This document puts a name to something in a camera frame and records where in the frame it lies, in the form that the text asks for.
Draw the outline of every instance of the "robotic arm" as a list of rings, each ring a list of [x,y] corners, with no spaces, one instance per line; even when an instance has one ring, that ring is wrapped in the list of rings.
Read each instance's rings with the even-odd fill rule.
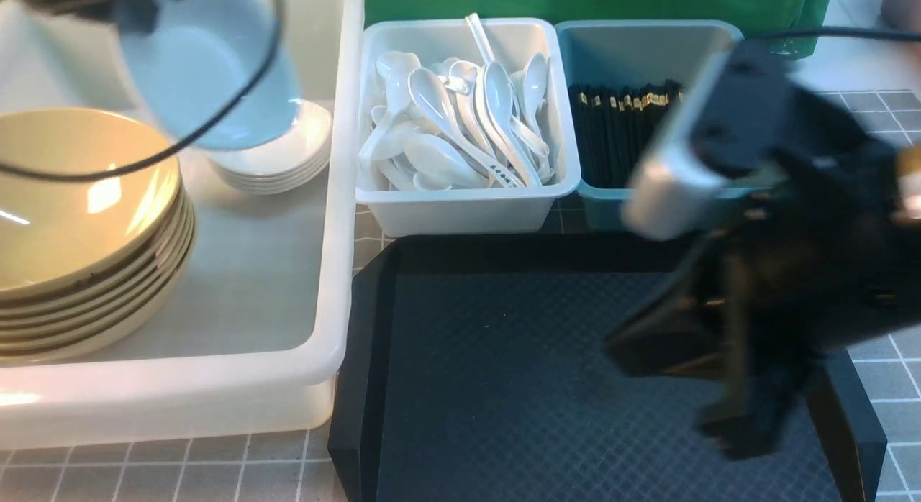
[[[665,127],[624,207],[651,239],[711,222],[606,345],[628,375],[721,380],[697,427],[732,459],[773,452],[826,354],[921,321],[921,151],[866,134],[786,73],[761,43],[737,46]],[[786,180],[715,201],[766,161]]]

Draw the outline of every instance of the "white ceramic spoon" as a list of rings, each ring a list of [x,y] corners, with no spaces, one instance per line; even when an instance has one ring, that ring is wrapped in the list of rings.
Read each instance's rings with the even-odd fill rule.
[[[389,160],[379,160],[374,163],[377,165],[378,171],[381,171],[381,174],[387,178],[388,181],[391,181],[391,184],[394,184],[394,187],[398,191],[416,191],[417,187],[412,183],[412,178],[410,175],[407,175],[401,168],[398,168],[394,164],[394,159]]]
[[[540,183],[546,185],[550,182],[550,179],[556,175],[556,171],[553,170],[549,165],[546,167],[538,168],[537,175],[540,178]]]
[[[493,53],[493,46],[489,44],[489,37],[486,36],[486,30],[483,28],[483,22],[481,22],[479,14],[470,13],[467,17],[464,17],[464,20],[467,22],[467,26],[470,27],[470,33],[473,35],[473,41],[476,43],[477,49],[480,50],[480,57],[483,58],[484,66],[493,63],[496,60],[496,53]],[[512,115],[517,117],[520,112],[519,99],[517,94],[514,93]]]
[[[406,139],[404,152],[412,167],[428,177],[465,188],[486,187],[486,177],[471,168],[461,153],[440,137],[414,135]]]
[[[451,142],[479,162],[502,187],[524,185],[509,168],[504,167],[496,158],[490,157],[486,152],[477,148],[461,134],[461,126],[458,125],[457,116],[454,115],[448,90],[435,73],[425,68],[413,70],[409,76],[409,90],[412,102],[417,106],[421,115],[435,123],[438,129],[447,138],[450,138]]]
[[[442,181],[440,178],[427,175],[417,171],[412,175],[412,185],[419,191],[447,191],[451,188],[451,183]]]
[[[487,63],[479,79],[476,89],[483,89],[483,96],[477,96],[477,113],[480,120],[484,116],[493,125],[496,137],[502,142],[500,151],[504,151],[506,158],[513,168],[521,175],[527,186],[539,186],[540,177],[534,168],[532,159],[527,150],[522,148],[512,134],[512,89],[509,86],[509,75],[498,62]]]
[[[383,119],[384,109],[382,106],[375,106],[371,109],[371,121],[377,125]],[[401,116],[404,121],[397,122],[391,131],[384,135],[384,138],[378,143],[371,160],[387,160],[400,155],[404,151],[406,141],[417,134],[438,134],[438,129],[430,129],[431,122],[415,122],[406,116]]]
[[[438,76],[445,88],[453,93],[459,93],[461,96],[470,96],[470,86],[461,79],[460,76]]]
[[[414,53],[401,53],[398,50],[388,50],[388,52],[381,53],[381,56],[378,56],[377,62],[375,62],[375,69],[378,71],[378,76],[387,83],[389,77],[391,77],[391,69],[394,67],[412,67],[417,68],[421,63],[419,63],[419,57]]]
[[[444,60],[444,62],[435,62],[428,66],[428,68],[439,76],[447,76],[448,69],[451,68],[451,65],[454,62],[457,62],[458,58],[451,56],[450,58]]]
[[[464,62],[464,60],[454,62],[451,69],[448,70],[451,77],[463,79],[463,81],[467,83],[467,86],[470,87],[471,91],[473,91],[476,86],[476,75],[479,72],[480,68],[475,63]],[[470,134],[473,143],[486,152],[486,154],[490,155],[490,157],[496,157],[496,153],[493,151],[493,145],[489,144],[489,139],[486,138],[486,133],[483,131],[483,126],[480,125],[480,121],[477,121],[476,106],[473,104],[473,93],[468,93],[467,96],[455,96],[455,100],[458,106],[458,114],[460,114],[460,122],[462,122],[464,128],[467,129],[467,133]]]
[[[408,80],[413,70],[421,68],[419,58],[412,53],[402,53],[404,57],[394,57],[393,53],[384,53],[387,56],[389,64],[386,96],[387,112],[381,119],[381,122],[374,127],[374,131],[368,136],[368,140],[361,146],[358,151],[358,162],[366,169],[371,166],[371,156],[374,155],[375,146],[383,139],[389,129],[394,126],[397,118],[404,114],[412,105],[412,99],[409,95]]]
[[[547,57],[543,53],[534,53],[530,61],[524,68],[521,76],[520,95],[521,95],[521,116],[530,131],[538,137],[543,138],[540,134],[540,126],[537,124],[537,111],[543,104],[544,96],[547,95],[547,78],[550,75],[547,66]]]
[[[524,99],[521,96],[521,87],[522,79],[524,76],[523,70],[516,70],[516,72],[510,73],[509,81],[512,83],[512,90],[515,92],[515,98],[520,105],[524,104]],[[512,118],[512,129],[515,132],[519,141],[523,142],[527,146],[527,149],[533,152],[534,155],[537,155],[538,158],[549,158],[550,157],[550,146],[547,145],[547,142],[543,141],[543,136],[540,135],[540,130],[534,132],[533,129],[530,129],[530,126],[521,122],[520,119]]]
[[[503,165],[509,164],[509,158],[507,156],[512,152],[512,149],[502,139],[502,135],[499,134],[496,126],[493,125],[486,106],[486,87],[483,82],[483,69],[478,69],[476,73],[476,83],[473,85],[473,109],[476,111],[477,121],[480,126],[483,127],[483,132],[486,134],[488,141],[496,146],[496,152],[494,153],[496,160]]]

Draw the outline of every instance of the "dark serving tray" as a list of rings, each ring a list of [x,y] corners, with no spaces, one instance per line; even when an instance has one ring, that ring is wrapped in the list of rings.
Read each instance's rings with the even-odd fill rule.
[[[688,240],[406,237],[355,277],[329,449],[351,502],[872,500],[886,440],[846,354],[780,452],[693,430],[720,384],[626,378],[602,338]]]

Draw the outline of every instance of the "black cable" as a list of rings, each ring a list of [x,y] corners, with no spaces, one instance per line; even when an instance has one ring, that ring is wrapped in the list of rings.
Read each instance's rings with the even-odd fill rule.
[[[921,42],[921,32],[877,27],[806,27],[771,31],[749,37],[749,40],[812,39],[812,37],[844,37],[845,39]]]
[[[202,135],[205,135],[211,128],[223,121],[224,117],[230,114],[234,108],[237,108],[237,105],[249,95],[250,92],[253,92],[253,89],[263,81],[263,78],[272,69],[272,65],[276,61],[276,56],[278,50],[282,45],[282,37],[285,34],[285,0],[272,0],[273,3],[273,13],[276,16],[276,23],[274,23],[272,37],[269,41],[269,50],[266,54],[266,59],[260,65],[259,69],[256,70],[253,77],[250,78],[250,81],[246,83],[241,89],[240,92],[236,93],[233,99],[227,102],[217,112],[211,119],[208,119],[200,128],[195,129],[191,134],[186,135],[181,141],[176,142],[174,145],[171,145],[169,148],[164,151],[159,152],[157,155],[151,155],[151,157],[144,158],[135,163],[123,165],[121,168],[113,168],[113,170],[98,171],[95,173],[86,173],[86,174],[58,174],[58,173],[49,173],[43,171],[27,170],[26,168],[20,168],[18,165],[4,164],[3,161],[0,161],[0,173],[6,173],[9,175],[17,175],[21,178],[32,178],[37,181],[48,181],[48,182],[58,182],[58,183],[82,183],[82,182],[96,182],[104,181],[106,178],[115,178],[122,177],[122,175],[129,175],[137,171],[144,170],[145,168],[150,168],[151,165],[157,165],[160,162],[163,162],[165,159],[173,157],[178,152],[184,150],[185,148],[192,145],[197,141]]]

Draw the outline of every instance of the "clear plastic bin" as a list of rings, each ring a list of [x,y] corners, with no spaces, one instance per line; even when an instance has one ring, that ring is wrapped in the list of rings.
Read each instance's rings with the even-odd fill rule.
[[[101,352],[0,368],[0,449],[306,429],[329,418],[351,306],[364,0],[287,0],[287,10],[305,98],[335,116],[328,173],[253,198],[223,184],[203,155],[182,155],[199,234],[178,290]],[[99,106],[92,99],[104,95],[85,93],[99,82],[63,70],[109,62],[48,50],[60,31],[40,39],[15,0],[0,4],[0,27],[0,112]]]

